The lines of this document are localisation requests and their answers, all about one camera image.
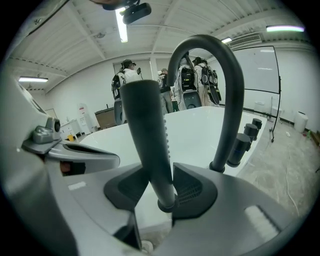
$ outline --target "ceiling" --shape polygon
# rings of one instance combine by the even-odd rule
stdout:
[[[257,34],[260,43],[309,43],[305,33],[266,32],[266,26],[270,25],[302,25],[276,0],[141,2],[149,3],[152,13],[128,25],[128,42],[121,43],[114,11],[106,11],[89,0],[70,0],[15,48],[8,65],[17,78],[48,78],[46,83],[23,84],[29,90],[47,92],[74,73],[96,63],[131,54],[172,53],[182,40],[196,34],[218,39]],[[190,55],[210,57],[200,49],[193,50]]]

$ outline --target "white wall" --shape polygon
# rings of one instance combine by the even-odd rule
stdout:
[[[113,62],[105,61],[89,67],[66,79],[49,93],[56,116],[61,123],[79,118],[77,105],[84,103],[90,112],[92,124],[99,126],[95,112],[113,107],[111,82],[115,75]]]
[[[320,131],[320,63],[315,52],[275,49],[281,77],[282,118],[294,122],[297,111],[305,113],[309,120],[306,128]],[[225,103],[225,77],[215,61],[209,65],[216,70],[222,101]],[[254,109],[255,101],[265,102],[265,111],[270,113],[272,97],[277,94],[246,90],[244,107]]]
[[[51,100],[45,95],[45,92],[29,92],[36,103],[38,103],[43,110],[50,110],[54,108],[54,105],[52,104]]]

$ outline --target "whiteboard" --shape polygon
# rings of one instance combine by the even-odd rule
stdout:
[[[279,93],[279,70],[273,46],[253,47],[233,51],[244,78],[246,90]],[[217,60],[209,64],[222,77],[222,68]]]

